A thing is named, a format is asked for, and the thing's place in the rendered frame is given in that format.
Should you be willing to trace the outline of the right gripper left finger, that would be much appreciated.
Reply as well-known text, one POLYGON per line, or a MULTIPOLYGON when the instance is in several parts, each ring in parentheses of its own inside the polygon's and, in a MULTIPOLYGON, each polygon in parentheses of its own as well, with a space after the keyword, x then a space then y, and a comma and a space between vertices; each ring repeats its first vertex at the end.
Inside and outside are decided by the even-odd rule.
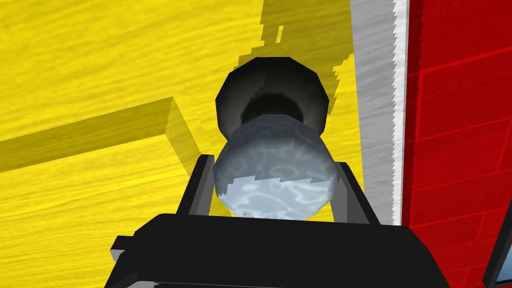
POLYGON ((208 216, 214 190, 213 166, 215 157, 201 154, 193 168, 176 210, 177 215, 208 216))

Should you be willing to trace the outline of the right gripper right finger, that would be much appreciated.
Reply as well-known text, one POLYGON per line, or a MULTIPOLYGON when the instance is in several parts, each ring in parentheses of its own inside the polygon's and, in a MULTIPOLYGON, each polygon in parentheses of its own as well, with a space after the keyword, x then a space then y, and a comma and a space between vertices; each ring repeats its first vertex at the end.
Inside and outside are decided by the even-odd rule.
POLYGON ((333 220, 337 223, 379 224, 353 171, 346 162, 337 162, 338 182, 331 199, 333 220))

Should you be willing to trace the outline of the grey and black door knob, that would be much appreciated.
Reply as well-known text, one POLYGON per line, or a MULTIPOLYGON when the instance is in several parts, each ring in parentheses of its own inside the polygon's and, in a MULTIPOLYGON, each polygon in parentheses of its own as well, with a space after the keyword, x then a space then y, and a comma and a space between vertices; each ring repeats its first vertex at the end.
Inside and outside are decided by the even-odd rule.
POLYGON ((315 71, 255 57, 231 71, 215 105, 226 139, 215 191, 235 217, 304 220, 332 199, 338 170, 321 138, 329 98, 315 71))

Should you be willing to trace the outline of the yellow wooden door leaf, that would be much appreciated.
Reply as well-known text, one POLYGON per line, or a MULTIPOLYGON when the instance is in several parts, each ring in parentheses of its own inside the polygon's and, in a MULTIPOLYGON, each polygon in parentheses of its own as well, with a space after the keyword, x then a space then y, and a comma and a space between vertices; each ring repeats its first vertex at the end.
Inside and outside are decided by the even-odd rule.
POLYGON ((103 288, 116 236, 225 145, 215 98, 255 57, 318 74, 363 183, 352 41, 350 0, 0 0, 0 288, 103 288))

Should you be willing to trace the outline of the black framed window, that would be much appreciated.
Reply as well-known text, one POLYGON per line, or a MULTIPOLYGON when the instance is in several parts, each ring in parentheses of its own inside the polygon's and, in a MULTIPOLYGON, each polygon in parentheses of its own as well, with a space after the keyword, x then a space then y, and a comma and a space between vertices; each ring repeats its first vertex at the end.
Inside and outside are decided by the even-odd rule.
POLYGON ((512 285, 512 199, 500 227, 482 283, 486 288, 512 285))

